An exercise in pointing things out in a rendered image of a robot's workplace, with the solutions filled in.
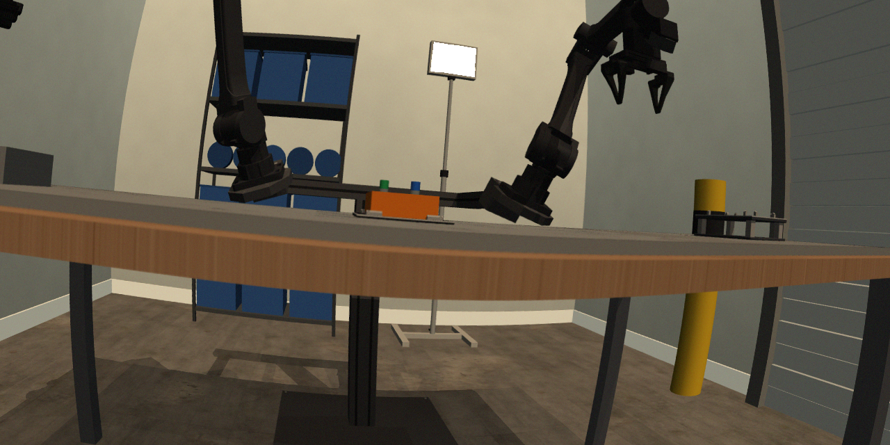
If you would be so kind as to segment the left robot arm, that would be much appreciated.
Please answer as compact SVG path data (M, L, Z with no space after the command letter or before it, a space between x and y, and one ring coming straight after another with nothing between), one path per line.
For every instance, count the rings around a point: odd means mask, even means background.
M545 204L550 194L548 186L554 177L568 176L578 156L579 142L572 138L572 127L587 75L602 56L613 54L617 46L614 38L627 28L625 49L658 59L661 59L661 50L673 54L679 40L678 29L677 23L663 19L670 11L667 2L621 0L600 22L592 26L583 22L576 28L576 43L566 60L568 74L552 120L538 125L525 154L532 165L527 164L523 176L516 175L512 185L503 181L499 185L510 199L548 217L552 214L552 209Z

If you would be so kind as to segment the grey slotted rack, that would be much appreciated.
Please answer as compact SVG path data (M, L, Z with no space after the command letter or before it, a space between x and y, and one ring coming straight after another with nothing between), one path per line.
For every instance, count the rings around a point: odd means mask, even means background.
M0 146L0 184L51 186L54 156Z

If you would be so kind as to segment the beige perforated plate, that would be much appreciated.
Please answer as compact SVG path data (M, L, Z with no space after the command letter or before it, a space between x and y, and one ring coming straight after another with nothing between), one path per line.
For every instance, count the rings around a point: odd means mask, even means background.
M690 234L674 236L677 234L661 232L649 236L644 235L653 232L642 232L628 237L625 236L636 232L622 232L621 234L610 236L619 232L619 230L609 230L609 232L594 234L602 229L587 229L584 232L566 235L570 232L575 232L579 227L561 227L553 232L538 234L538 232L543 232L548 227L528 225L527 227L514 227L514 229L494 232L494 229L498 229L503 224L455 221L455 225L447 225L381 219L376 220L382 222L375 222L352 217L352 215L331 213L331 211L261 205L261 207L295 211L295 213L287 213L279 210L247 207L247 205L219 204L229 202L209 199L164 197L164 195L150 194L95 194L129 192L92 192L92 189L79 188L79 186L51 185L50 188L45 188L44 186L0 184L0 205L54 211L54 213L72 213L109 219L146 221L147 223L182 227L202 227L202 229L222 230L222 232L298 237L346 243L371 243L371 245L400 246L400 248L523 252L524 254L890 255L890 248L874 248L873 246L870 248L870 246L844 245L843 243L843 246L841 243L836 245L835 243L830 243L829 246L827 243L822 243L822 245L821 243L815 243L814 245L813 242L803 241L762 242L762 240L748 241L747 239L741 240L726 237L718 237L717 239L713 239L715 237L696 237L694 235L684 237ZM589 236L590 234L594 235ZM662 234L667 235L659 236ZM651 239L652 237L654 239ZM665 239L665 237L668 238ZM681 239L678 239L679 237ZM674 240L676 242L673 242ZM799 243L802 245L799 245ZM852 248L852 246L854 247Z

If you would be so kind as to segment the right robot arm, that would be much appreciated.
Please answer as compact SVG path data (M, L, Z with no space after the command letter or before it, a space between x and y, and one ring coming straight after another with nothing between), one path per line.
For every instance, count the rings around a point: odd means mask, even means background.
M220 146L237 147L238 175L232 183L236 192L279 181L285 166L274 164L268 154L265 118L248 88L241 0L213 0L213 11L220 88L213 135Z

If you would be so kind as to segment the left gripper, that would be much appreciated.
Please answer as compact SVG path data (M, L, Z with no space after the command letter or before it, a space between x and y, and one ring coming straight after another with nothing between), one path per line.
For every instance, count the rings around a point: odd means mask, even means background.
M637 69L640 69L639 71L641 72L647 72L647 74L652 74L652 72L657 74L654 77L654 80L648 81L648 85L649 94L651 94L652 103L654 103L654 111L655 113L660 113L665 101L665 96L668 95L668 91L670 91L672 83L674 83L674 72L667 71L667 64L665 64L664 60L625 49L624 32L622 34L624 50L609 56L609 61L601 64L601 72L603 72L605 80L613 91L613 96L617 105L621 105L623 101L626 75L635 74L635 70ZM613 75L615 74L617 74L617 78L619 79L619 91L617 91L613 78ZM658 102L658 88L661 85L663 85L663 88Z

